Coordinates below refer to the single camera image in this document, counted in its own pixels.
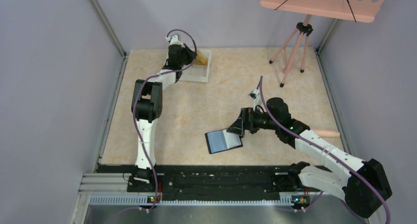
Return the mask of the orange credit card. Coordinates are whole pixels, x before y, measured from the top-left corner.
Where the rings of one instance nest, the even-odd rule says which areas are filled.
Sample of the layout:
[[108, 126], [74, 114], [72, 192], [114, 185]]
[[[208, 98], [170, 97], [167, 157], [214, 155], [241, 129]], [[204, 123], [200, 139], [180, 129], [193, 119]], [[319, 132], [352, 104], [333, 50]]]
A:
[[197, 56], [194, 61], [195, 65], [201, 65], [201, 66], [208, 66], [209, 65], [209, 58], [206, 56], [203, 52], [200, 50], [197, 50]]

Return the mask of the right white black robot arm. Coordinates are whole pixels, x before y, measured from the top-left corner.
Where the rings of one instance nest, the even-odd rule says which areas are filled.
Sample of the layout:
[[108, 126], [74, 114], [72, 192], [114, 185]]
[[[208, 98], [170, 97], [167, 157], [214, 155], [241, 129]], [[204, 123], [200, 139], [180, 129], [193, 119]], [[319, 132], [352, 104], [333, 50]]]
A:
[[386, 223], [390, 223], [387, 200], [392, 190], [379, 161], [357, 158], [328, 143], [308, 125], [292, 118], [287, 104], [279, 97], [265, 102], [263, 110], [259, 105], [242, 108], [227, 132], [243, 137], [246, 131], [254, 134], [260, 129], [274, 131], [281, 142], [309, 154], [326, 168], [322, 170], [302, 161], [292, 164], [288, 175], [294, 183], [339, 198], [365, 219], [383, 207]]

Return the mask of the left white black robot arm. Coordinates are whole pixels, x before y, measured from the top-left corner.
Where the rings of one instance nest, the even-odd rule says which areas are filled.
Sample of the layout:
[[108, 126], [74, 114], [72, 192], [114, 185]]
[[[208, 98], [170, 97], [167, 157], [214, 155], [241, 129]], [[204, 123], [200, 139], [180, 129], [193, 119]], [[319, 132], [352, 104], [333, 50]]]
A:
[[163, 109], [163, 91], [192, 66], [198, 56], [197, 47], [186, 44], [170, 45], [162, 69], [155, 75], [135, 82], [131, 111], [138, 136], [138, 151], [133, 179], [155, 188], [158, 193], [156, 160], [154, 155], [156, 126]]

